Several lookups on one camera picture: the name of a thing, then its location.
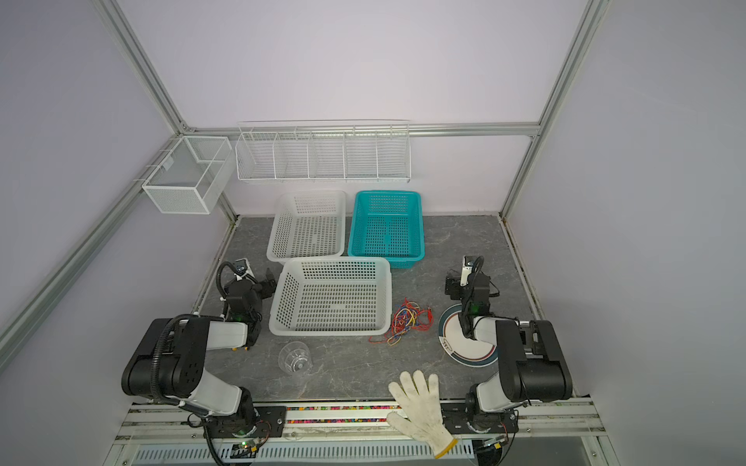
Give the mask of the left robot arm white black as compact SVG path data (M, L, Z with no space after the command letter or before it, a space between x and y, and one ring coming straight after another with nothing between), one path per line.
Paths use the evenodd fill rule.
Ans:
M221 263L215 285L221 314L157 318L124 368L124 394L177 407L200 420L211 438L245 438L262 424L250 390L229 384L205 368L209 351L252 349L260 337L262 310L277 289L271 270L257 277L246 259Z

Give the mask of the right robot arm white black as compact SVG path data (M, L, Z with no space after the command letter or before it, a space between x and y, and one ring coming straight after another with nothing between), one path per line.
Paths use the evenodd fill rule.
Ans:
M491 300L499 290L483 271L483 256L465 256L450 271L445 294L455 304L438 324L441 347L470 368L495 366L495 374L464 396L464 420L457 427L475 433L514 433L520 407L567 400L573 381L555 328L548 320L499 316Z

